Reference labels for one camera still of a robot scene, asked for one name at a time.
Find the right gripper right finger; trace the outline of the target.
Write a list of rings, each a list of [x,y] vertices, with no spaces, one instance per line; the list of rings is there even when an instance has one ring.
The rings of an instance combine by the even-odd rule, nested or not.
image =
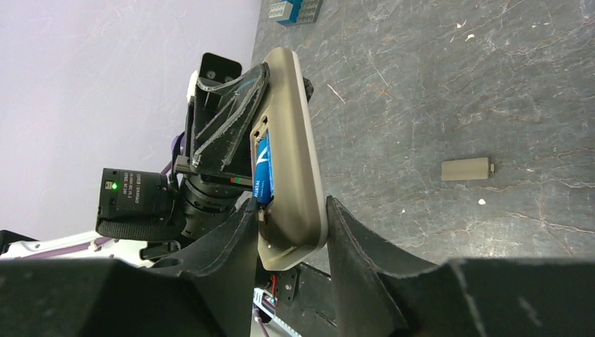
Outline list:
[[[594,261],[414,256],[326,200],[340,336],[593,336]]]

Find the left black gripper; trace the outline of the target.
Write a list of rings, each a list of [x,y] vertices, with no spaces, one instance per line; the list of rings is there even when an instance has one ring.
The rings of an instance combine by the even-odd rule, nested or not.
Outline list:
[[[212,185],[251,189],[249,128],[269,78],[270,68],[265,62],[223,84],[197,78],[194,103],[187,106],[175,172],[188,178],[198,176]],[[302,79],[309,103],[314,87],[308,78]],[[206,108],[209,98],[219,98],[214,110]]]

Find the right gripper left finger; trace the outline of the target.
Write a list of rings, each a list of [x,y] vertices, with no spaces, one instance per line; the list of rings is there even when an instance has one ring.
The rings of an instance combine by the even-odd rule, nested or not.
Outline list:
[[[115,258],[1,262],[2,336],[249,336],[256,203],[154,267]]]

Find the beige remote control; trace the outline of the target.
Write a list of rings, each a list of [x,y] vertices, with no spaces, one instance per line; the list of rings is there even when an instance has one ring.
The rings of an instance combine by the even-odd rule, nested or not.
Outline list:
[[[274,196],[258,215],[258,253],[266,270],[285,271],[324,247],[328,219],[299,57],[277,47],[264,62],[270,78],[250,144],[256,162],[258,138],[268,132]]]

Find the blue battery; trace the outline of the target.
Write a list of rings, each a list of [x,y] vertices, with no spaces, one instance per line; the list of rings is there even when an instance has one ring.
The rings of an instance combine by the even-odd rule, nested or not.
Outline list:
[[[258,138],[257,146],[253,196],[259,205],[265,207],[272,202],[274,196],[268,132],[264,133],[263,138]]]

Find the beige battery cover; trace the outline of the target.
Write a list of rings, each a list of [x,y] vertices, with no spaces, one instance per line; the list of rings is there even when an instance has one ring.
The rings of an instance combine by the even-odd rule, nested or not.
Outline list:
[[[488,157],[458,159],[441,163],[442,181],[486,180],[495,172]]]

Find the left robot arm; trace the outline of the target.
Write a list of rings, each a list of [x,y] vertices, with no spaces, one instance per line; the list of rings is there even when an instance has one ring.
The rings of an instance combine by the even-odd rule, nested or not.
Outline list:
[[[156,261],[180,248],[186,239],[196,239],[219,226],[235,211],[235,203],[251,191],[260,210],[274,198],[273,170],[268,132],[259,133],[257,162],[247,165],[247,147],[235,154],[233,169],[214,174],[183,172],[189,159],[189,136],[200,123],[208,124],[234,101],[220,104],[220,96],[198,87],[199,75],[189,83],[187,126],[172,144],[172,161],[159,172],[106,168],[100,191],[98,218],[94,232],[85,232],[50,242],[41,242],[10,231],[1,232],[1,257],[83,258],[115,252],[131,252],[141,242],[139,256],[127,256],[136,265]]]

